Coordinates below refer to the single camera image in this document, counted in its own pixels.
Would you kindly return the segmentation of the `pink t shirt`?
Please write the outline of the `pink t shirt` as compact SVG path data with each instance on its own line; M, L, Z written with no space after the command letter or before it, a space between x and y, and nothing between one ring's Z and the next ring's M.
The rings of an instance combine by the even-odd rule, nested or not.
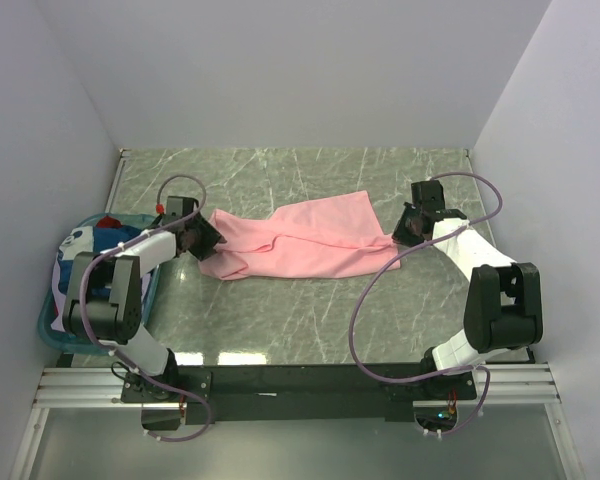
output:
M217 209L210 223L225 242L199 269L223 281L356 277L398 254L366 191L285 205L264 220Z

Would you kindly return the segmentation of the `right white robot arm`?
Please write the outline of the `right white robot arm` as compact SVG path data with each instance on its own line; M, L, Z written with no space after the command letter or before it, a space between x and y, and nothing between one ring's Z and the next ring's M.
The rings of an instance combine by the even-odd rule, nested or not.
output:
M454 386L453 369L476 366L507 350L524 349L543 335L538 268L501 253L457 209L426 211L406 203L393 240L433 246L469 281L463 327L425 355L433 365L419 374L424 395L440 399Z

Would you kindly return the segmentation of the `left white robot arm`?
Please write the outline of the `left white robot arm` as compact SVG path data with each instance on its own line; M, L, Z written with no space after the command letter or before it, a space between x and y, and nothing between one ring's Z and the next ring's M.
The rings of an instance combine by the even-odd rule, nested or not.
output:
M58 252L58 291L64 297L65 332L93 336L114 355L145 372L144 389L156 401L173 399L180 388L175 356L144 327L151 273L188 252L198 260L215 254L224 237L201 215L163 230L158 217L147 229L133 226L74 229Z

